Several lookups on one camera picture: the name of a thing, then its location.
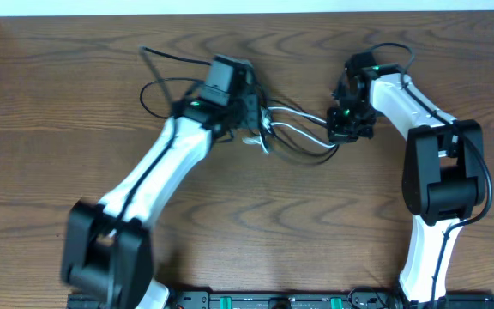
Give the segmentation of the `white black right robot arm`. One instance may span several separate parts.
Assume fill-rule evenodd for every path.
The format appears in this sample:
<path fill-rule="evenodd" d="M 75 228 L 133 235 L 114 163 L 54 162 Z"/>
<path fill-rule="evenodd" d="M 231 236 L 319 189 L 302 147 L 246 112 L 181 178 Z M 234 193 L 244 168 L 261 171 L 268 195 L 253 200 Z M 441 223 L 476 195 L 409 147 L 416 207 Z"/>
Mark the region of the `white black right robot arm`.
<path fill-rule="evenodd" d="M 402 196 L 413 224 L 407 260 L 387 308 L 450 308 L 446 275 L 462 228 L 491 208 L 491 173 L 478 122 L 459 120 L 424 96 L 409 67 L 380 64 L 375 47 L 344 65 L 328 109 L 328 139 L 334 145 L 371 139 L 384 116 L 406 141 Z"/>

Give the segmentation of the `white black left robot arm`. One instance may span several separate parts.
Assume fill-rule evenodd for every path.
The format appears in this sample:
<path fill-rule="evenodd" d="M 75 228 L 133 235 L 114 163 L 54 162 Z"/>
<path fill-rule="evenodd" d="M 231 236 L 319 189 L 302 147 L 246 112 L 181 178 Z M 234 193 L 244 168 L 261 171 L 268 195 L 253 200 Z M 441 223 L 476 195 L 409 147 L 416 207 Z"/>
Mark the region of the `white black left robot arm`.
<path fill-rule="evenodd" d="M 187 173 L 231 130 L 261 122 L 248 60 L 217 55 L 206 79 L 171 103 L 160 136 L 132 172 L 97 203 L 69 212 L 61 279 L 91 297 L 89 308 L 162 308 L 154 280 L 152 229 Z"/>

